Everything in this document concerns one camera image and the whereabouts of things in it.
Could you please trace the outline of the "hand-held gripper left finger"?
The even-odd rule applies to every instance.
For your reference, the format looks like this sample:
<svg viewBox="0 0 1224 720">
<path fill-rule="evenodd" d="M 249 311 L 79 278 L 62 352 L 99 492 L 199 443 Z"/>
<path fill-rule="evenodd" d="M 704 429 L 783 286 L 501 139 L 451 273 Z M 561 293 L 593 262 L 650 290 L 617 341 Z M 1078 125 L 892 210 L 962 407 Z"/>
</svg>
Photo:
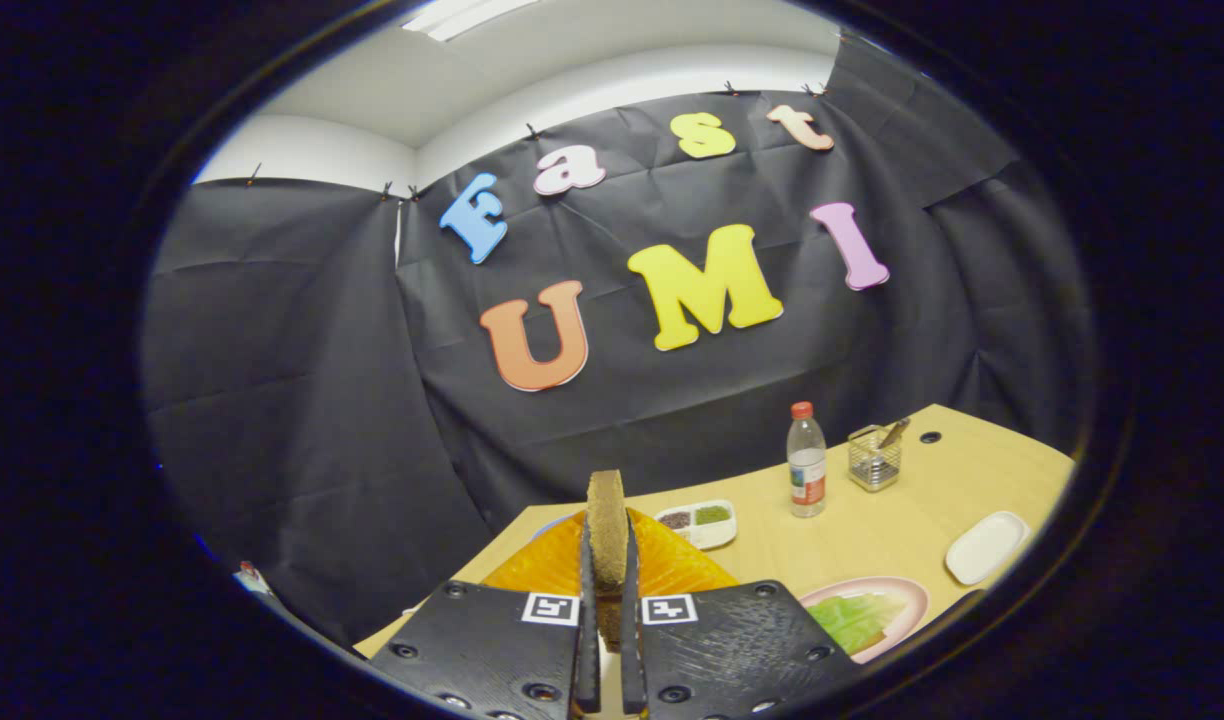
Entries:
<svg viewBox="0 0 1224 720">
<path fill-rule="evenodd" d="M 597 714 L 597 593 L 589 534 L 585 520 L 574 552 L 577 594 L 448 580 L 370 665 L 428 700 L 479 719 Z"/>
</svg>

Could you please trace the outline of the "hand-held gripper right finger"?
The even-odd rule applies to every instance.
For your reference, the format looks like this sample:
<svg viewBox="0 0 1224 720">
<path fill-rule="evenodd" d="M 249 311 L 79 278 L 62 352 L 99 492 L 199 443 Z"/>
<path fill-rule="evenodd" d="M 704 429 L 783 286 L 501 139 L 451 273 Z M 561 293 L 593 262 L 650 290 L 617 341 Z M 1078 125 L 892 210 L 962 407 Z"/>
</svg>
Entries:
<svg viewBox="0 0 1224 720">
<path fill-rule="evenodd" d="M 743 719 L 789 710 L 862 675 L 781 583 L 649 596 L 641 557 L 632 529 L 621 626 L 625 715 Z"/>
</svg>

